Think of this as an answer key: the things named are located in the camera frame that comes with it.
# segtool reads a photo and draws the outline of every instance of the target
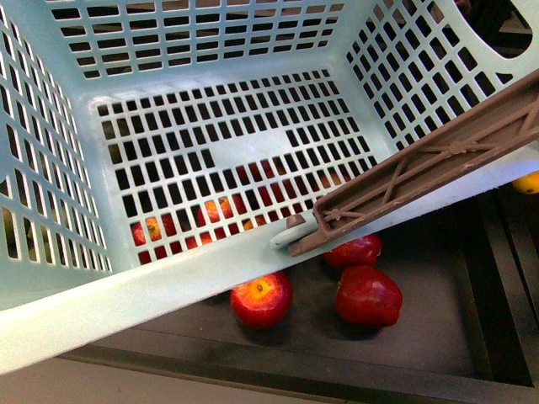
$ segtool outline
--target dark gray surface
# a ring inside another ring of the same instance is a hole
[[[488,378],[467,269],[450,215],[437,212],[380,235],[384,247],[377,267],[399,284],[404,296],[401,317],[393,327],[363,332],[342,323],[334,310],[338,277],[316,258],[288,269],[294,301],[285,320],[274,329],[254,331],[240,324],[230,309],[228,294],[137,329],[196,338],[202,344],[204,340],[230,343],[230,349],[261,347]]]

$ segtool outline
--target black tray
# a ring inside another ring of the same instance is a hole
[[[404,303],[379,332],[340,321],[338,279],[314,258],[287,269],[295,298],[274,329],[239,323],[223,293],[64,357],[364,402],[537,403],[539,266],[511,198],[487,193],[380,233],[376,266]]]

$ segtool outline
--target rectangular hole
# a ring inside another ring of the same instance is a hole
[[[94,34],[101,35],[111,32],[122,32],[123,27],[121,23],[94,24],[92,25],[92,30]]]
[[[125,45],[126,43],[123,38],[118,38],[114,40],[98,40],[99,49],[119,48]]]

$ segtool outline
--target brown plastic arm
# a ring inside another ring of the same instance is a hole
[[[480,103],[314,205],[318,230],[297,256],[539,139],[539,70]]]

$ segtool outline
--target light blue basket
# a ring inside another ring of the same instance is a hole
[[[452,2],[0,3],[2,372],[318,255],[270,240],[539,67],[536,36],[505,59]],[[533,144],[339,242],[536,170]],[[245,210],[201,226],[224,198]]]

